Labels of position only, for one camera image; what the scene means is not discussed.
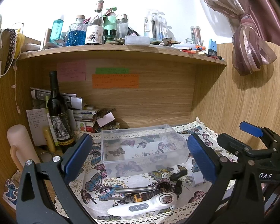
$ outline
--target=cork stopper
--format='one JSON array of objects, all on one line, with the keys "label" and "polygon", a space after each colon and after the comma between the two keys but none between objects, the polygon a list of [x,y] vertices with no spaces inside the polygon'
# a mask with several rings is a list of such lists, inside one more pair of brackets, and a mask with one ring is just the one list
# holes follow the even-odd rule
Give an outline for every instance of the cork stopper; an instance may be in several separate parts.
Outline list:
[{"label": "cork stopper", "polygon": [[104,5],[104,1],[103,0],[99,0],[97,3],[96,3],[96,12],[99,13],[103,10],[103,5]]},{"label": "cork stopper", "polygon": [[84,15],[78,15],[77,18],[85,20],[85,16]]}]

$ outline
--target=white cloth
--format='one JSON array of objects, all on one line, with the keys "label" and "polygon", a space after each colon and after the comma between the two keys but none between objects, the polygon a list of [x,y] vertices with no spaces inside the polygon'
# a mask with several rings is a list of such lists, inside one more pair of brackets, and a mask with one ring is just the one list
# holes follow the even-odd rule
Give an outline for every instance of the white cloth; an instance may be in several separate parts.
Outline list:
[{"label": "white cloth", "polygon": [[[207,145],[212,147],[218,155],[225,155],[232,161],[236,161],[237,157],[234,155],[227,153],[226,150],[218,146],[217,144],[217,134],[213,131],[209,130],[204,126],[202,122],[196,118],[196,121],[182,126],[173,127],[175,131],[181,134],[184,139],[187,139],[191,133],[196,133],[205,142]],[[84,132],[78,133],[78,137],[80,137]],[[100,149],[100,134],[89,133],[93,140],[95,141],[94,146],[96,149]],[[177,209],[176,210],[161,210],[155,212],[149,212],[138,216],[133,217],[114,217],[109,216],[107,210],[111,208],[113,205],[120,204],[120,201],[108,200],[108,201],[100,201],[99,192],[96,191],[90,186],[93,186],[94,180],[97,179],[98,176],[105,176],[102,162],[98,162],[94,164],[94,157],[97,157],[99,153],[90,152],[90,155],[87,157],[84,165],[83,172],[80,173],[78,178],[71,182],[69,185],[72,188],[76,197],[80,200],[81,204],[88,211],[88,213],[95,219],[97,219],[98,223],[110,223],[106,221],[116,221],[118,224],[127,224],[135,221],[137,222],[143,221],[143,223],[176,223],[181,219],[188,218],[188,215],[191,214],[196,206],[201,201],[201,198],[206,194],[208,189],[211,186],[210,182],[205,182],[204,184],[198,185],[196,187],[192,187],[185,182],[185,177],[181,177],[180,180],[183,181],[182,184],[182,192],[178,197],[177,201]],[[185,164],[172,166],[172,168],[159,169],[154,172],[144,173],[134,176],[128,177],[120,177],[113,179],[105,179],[102,178],[101,186],[104,186],[106,189],[112,188],[114,185],[121,185],[123,188],[131,188],[131,187],[142,187],[150,185],[156,180],[160,178],[166,178],[169,180],[169,176],[173,173],[177,173],[183,167],[188,170],[188,176],[193,171],[199,171],[198,166],[194,158],[189,157]],[[57,197],[55,207],[58,213],[66,216],[63,208],[61,207]]]}]

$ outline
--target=pink curtain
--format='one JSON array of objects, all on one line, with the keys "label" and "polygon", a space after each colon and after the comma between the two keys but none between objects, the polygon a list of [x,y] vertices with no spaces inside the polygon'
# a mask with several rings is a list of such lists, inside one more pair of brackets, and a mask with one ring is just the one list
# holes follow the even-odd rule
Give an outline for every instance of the pink curtain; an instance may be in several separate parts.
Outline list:
[{"label": "pink curtain", "polygon": [[240,26],[236,29],[232,43],[232,63],[240,75],[259,71],[260,67],[277,59],[273,50],[261,38],[260,23],[254,20],[249,0],[204,0],[206,4],[228,18],[238,19]]},{"label": "pink curtain", "polygon": [[264,41],[280,46],[280,7],[274,0],[248,0],[250,15]]}]

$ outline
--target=blue glass bottle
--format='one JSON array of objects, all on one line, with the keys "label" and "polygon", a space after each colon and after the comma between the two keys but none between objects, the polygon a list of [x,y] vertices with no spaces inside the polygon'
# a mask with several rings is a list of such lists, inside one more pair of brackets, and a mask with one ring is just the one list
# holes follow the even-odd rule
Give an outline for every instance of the blue glass bottle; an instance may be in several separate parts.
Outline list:
[{"label": "blue glass bottle", "polygon": [[66,46],[85,44],[87,25],[83,24],[84,19],[85,16],[78,15],[76,22],[69,26]]},{"label": "blue glass bottle", "polygon": [[50,42],[54,43],[54,40],[57,40],[60,38],[61,31],[62,31],[62,26],[63,26],[63,20],[64,20],[64,15],[60,17],[60,19],[56,19],[53,22],[53,27],[52,27],[52,33],[50,36]]}]

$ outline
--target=blue clamp pad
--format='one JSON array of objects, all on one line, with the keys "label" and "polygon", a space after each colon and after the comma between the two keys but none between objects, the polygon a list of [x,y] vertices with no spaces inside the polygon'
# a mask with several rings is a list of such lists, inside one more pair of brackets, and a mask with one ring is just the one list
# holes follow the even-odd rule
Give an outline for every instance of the blue clamp pad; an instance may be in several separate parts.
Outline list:
[{"label": "blue clamp pad", "polygon": [[217,51],[217,44],[216,44],[216,41],[213,41],[212,39],[210,39],[208,41],[208,48],[209,49],[212,49],[214,51]]},{"label": "blue clamp pad", "polygon": [[64,182],[66,184],[74,181],[79,175],[79,171],[83,166],[89,152],[92,149],[92,138],[88,134],[83,134],[76,144],[78,144],[78,148],[75,150],[71,158],[67,161],[66,165],[64,166]]},{"label": "blue clamp pad", "polygon": [[250,124],[246,121],[243,121],[242,123],[240,123],[239,128],[242,131],[247,132],[250,135],[253,135],[255,137],[262,137],[263,136],[263,132],[262,132],[262,129],[260,127],[252,125],[252,124]]},{"label": "blue clamp pad", "polygon": [[213,152],[215,158],[218,158],[218,156],[213,149],[206,147],[204,142],[196,134],[188,137],[188,149],[196,160],[204,179],[214,184],[217,179],[217,169],[209,154]]}]

